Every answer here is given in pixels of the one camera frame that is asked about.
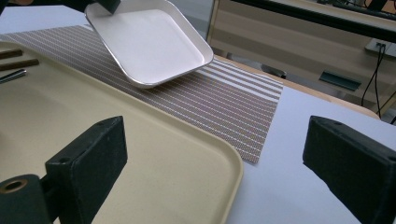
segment placemat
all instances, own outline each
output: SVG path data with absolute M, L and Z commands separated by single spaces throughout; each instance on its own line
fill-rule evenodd
M 88 25 L 0 35 L 0 39 L 35 49 L 213 133 L 234 146 L 242 159 L 253 163 L 259 161 L 283 90 L 278 81 L 217 59 L 153 89 L 138 89 L 129 83 Z

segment electrical outlet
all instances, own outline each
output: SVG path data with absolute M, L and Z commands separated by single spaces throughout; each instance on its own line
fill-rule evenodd
M 396 57 L 396 44 L 391 44 L 387 51 L 385 51 L 385 54 Z
M 375 51 L 375 52 L 379 52 L 380 44 L 385 44 L 385 45 L 386 45 L 386 46 L 385 46 L 385 51 L 387 51 L 388 48 L 390 47 L 390 45 L 391 45 L 392 43 L 390 43 L 390 42 L 388 42 L 388 41 L 385 41 L 385 40 L 380 40 L 380 39 L 375 39 L 375 38 L 373 38 L 373 39 L 370 41 L 370 43 L 368 43 L 368 44 L 366 45 L 365 48 L 368 49 L 368 50 L 372 50 L 372 51 Z

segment tray rim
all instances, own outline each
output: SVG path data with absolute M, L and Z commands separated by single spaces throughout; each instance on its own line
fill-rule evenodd
M 62 69 L 71 70 L 76 75 L 79 75 L 79 76 L 82 76 L 83 78 L 88 79 L 90 81 L 90 83 L 93 82 L 93 83 L 101 86 L 102 88 L 106 88 L 109 91 L 113 91 L 116 94 L 120 94 L 122 97 L 131 99 L 131 100 L 135 101 L 136 104 L 140 104 L 140 105 L 142 105 L 144 107 L 147 107 L 148 110 L 153 111 L 153 113 L 161 114 L 161 116 L 164 116 L 166 118 L 166 123 L 170 123 L 170 125 L 173 125 L 174 122 L 181 123 L 181 125 L 183 125 L 187 129 L 189 129 L 191 132 L 195 132 L 195 133 L 198 133 L 200 135 L 206 135 L 206 136 L 212 138 L 214 141 L 218 142 L 219 144 L 223 144 L 225 147 L 227 147 L 230 150 L 230 154 L 233 154 L 233 159 L 236 160 L 236 162 L 237 162 L 238 167 L 235 167 L 235 170 L 238 170 L 239 172 L 235 176 L 235 185 L 233 185 L 233 190 L 230 191 L 230 197 L 228 198 L 227 205 L 224 206 L 225 210 L 224 210 L 224 213 L 223 213 L 223 216 L 222 216 L 222 219 L 221 219 L 220 223 L 226 223 L 227 218 L 228 218 L 228 216 L 230 214 L 231 208 L 233 206 L 233 202 L 235 200 L 236 193 L 238 192 L 238 190 L 240 188 L 240 185 L 241 185 L 241 182 L 242 182 L 242 178 L 243 178 L 243 175 L 244 175 L 244 170 L 245 170 L 244 163 L 242 161 L 241 156 L 239 155 L 238 151 L 231 144 L 229 144 L 225 140 L 215 136 L 212 133 L 208 133 L 205 130 L 202 130 L 202 129 L 200 129 L 200 128 L 192 125 L 192 124 L 189 124 L 187 121 L 184 121 L 182 119 L 174 117 L 174 116 L 162 111 L 161 109 L 159 109 L 159 108 L 157 108 L 157 107 L 155 107 L 153 105 L 150 105 L 150 104 L 148 104 L 146 102 L 143 102 L 143 101 L 133 97 L 132 95 L 130 95 L 130 94 L 124 92 L 124 91 L 121 91 L 121 90 L 119 90 L 117 88 L 114 88 L 114 87 L 106 84 L 103 81 L 100 81 L 100 80 L 98 80 L 98 79 L 96 79 L 94 77 L 91 77 L 91 76 L 83 73 L 83 72 L 80 72 L 79 70 L 77 70 L 77 69 L 75 69 L 75 68 L 73 68 L 73 67 L 71 67 L 71 66 L 69 66 L 69 65 L 67 65 L 65 63 L 61 63 L 61 62 L 59 62 L 57 60 L 54 60 L 51 57 L 49 57 L 49 56 L 47 56 L 47 55 L 45 55 L 45 54 L 43 54 L 41 52 L 38 52 L 35 49 L 32 49 L 32 48 L 27 47 L 27 46 L 25 46 L 23 44 L 20 44 L 20 43 L 4 41 L 4 40 L 0 40 L 0 44 L 6 44 L 8 47 L 15 46 L 16 48 L 22 49 L 22 51 L 28 51 L 31 54 L 38 55 L 40 58 L 42 58 L 42 59 L 44 59 L 46 61 L 49 61 L 51 63 L 54 63 L 57 66 L 60 66 Z
M 90 24 L 90 26 L 92 27 L 92 29 L 98 34 L 98 36 L 99 36 L 99 38 L 101 39 L 102 43 L 106 46 L 106 48 L 107 48 L 107 50 L 109 51 L 109 53 L 111 54 L 111 56 L 112 56 L 113 59 L 116 61 L 117 65 L 120 67 L 122 73 L 128 78 L 128 80 L 130 80 L 130 82 L 131 82 L 133 85 L 135 85 L 136 87 L 141 88 L 141 89 L 153 88 L 153 87 L 155 87 L 155 86 L 161 85 L 161 84 L 163 84 L 164 82 L 167 82 L 167 81 L 172 80 L 172 79 L 174 79 L 174 78 L 177 78 L 177 77 L 181 77 L 181 76 L 183 76 L 183 75 L 186 75 L 186 74 L 188 74 L 188 73 L 190 73 L 190 72 L 192 72 L 192 71 L 195 71 L 195 70 L 197 70 L 197 69 L 200 69 L 200 68 L 202 68 L 202 67 L 204 67 L 204 66 L 210 64 L 211 62 L 213 62 L 213 60 L 214 60 L 214 58 L 215 58 L 215 55 L 214 55 L 213 50 L 210 48 L 210 46 L 207 44 L 207 42 L 199 35 L 199 33 L 195 30 L 195 28 L 193 28 L 193 26 L 191 25 L 191 23 L 190 23 L 190 22 L 187 20 L 187 18 L 181 13 L 181 11 L 175 6 L 175 4 L 171 3 L 171 2 L 168 1 L 168 0 L 156 0 L 156 1 L 163 1 L 163 2 L 165 2 L 165 4 L 168 4 L 168 5 L 172 6 L 172 7 L 174 8 L 174 11 L 177 12 L 177 13 L 179 14 L 179 16 L 181 16 L 181 17 L 183 18 L 183 20 L 190 26 L 190 28 L 192 28 L 192 30 L 194 31 L 194 34 L 196 35 L 196 38 L 199 38 L 201 41 L 203 41 L 203 43 L 205 43 L 205 47 L 208 48 L 208 49 L 210 49 L 210 50 L 211 50 L 211 53 L 210 53 L 210 56 L 208 57 L 209 60 L 208 60 L 207 62 L 205 62 L 205 63 L 202 63 L 200 66 L 193 67 L 192 69 L 190 69 L 190 70 L 188 70 L 188 71 L 185 71 L 185 72 L 183 72 L 183 73 L 181 73 L 181 74 L 177 74 L 177 75 L 174 75 L 174 76 L 169 77 L 169 78 L 167 78 L 167 79 L 163 79 L 163 80 L 160 80 L 160 81 L 158 81 L 158 82 L 153 82 L 153 83 L 145 83 L 145 82 L 142 82 L 142 81 L 140 81 L 140 80 L 134 78 L 133 76 L 128 75 L 128 73 L 126 72 L 125 68 L 124 68 L 123 65 L 120 63 L 120 60 L 117 59 L 117 57 L 116 57 L 115 54 L 113 53 L 113 50 L 112 50 L 112 49 L 110 48 L 110 46 L 106 43 L 106 41 L 102 38 L 102 36 L 101 36 L 100 33 L 98 32 L 98 30 L 97 30 L 97 29 L 95 28 L 95 26 L 93 25 L 92 20 L 90 19 L 90 16 L 89 16 L 88 13 L 87 13 L 87 11 L 89 10 L 90 5 L 88 5 L 88 6 L 85 8 L 85 11 L 84 11 L 84 16 L 85 16 L 85 18 L 87 19 L 88 23 Z M 91 5 L 100 6 L 99 3 L 93 3 L 93 4 L 91 4 Z

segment keyboard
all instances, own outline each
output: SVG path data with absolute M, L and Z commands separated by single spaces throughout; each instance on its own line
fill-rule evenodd
M 396 21 L 396 15 L 388 13 L 388 12 L 372 11 L 372 10 L 369 10 L 369 9 L 367 9 L 365 7 L 356 7 L 356 6 L 353 6 L 353 5 L 345 5 L 343 3 L 337 3 L 337 2 L 332 3 L 332 5 L 334 7 L 339 7 L 339 8 L 343 8 L 343 9 L 346 9 L 346 10 L 363 13 L 363 14 L 370 15 L 370 16 L 376 16 L 376 17 L 379 17 L 379 18 Z

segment white tray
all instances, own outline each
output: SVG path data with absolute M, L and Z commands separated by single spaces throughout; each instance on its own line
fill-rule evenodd
M 165 0 L 126 0 L 111 15 L 95 3 L 87 20 L 132 84 L 151 88 L 213 60 L 213 51 Z
M 93 223 L 224 223 L 243 173 L 223 140 L 20 45 L 37 58 L 0 84 L 0 182 L 44 163 L 95 122 L 123 116 L 128 162 Z M 0 77 L 12 71 L 0 72 Z

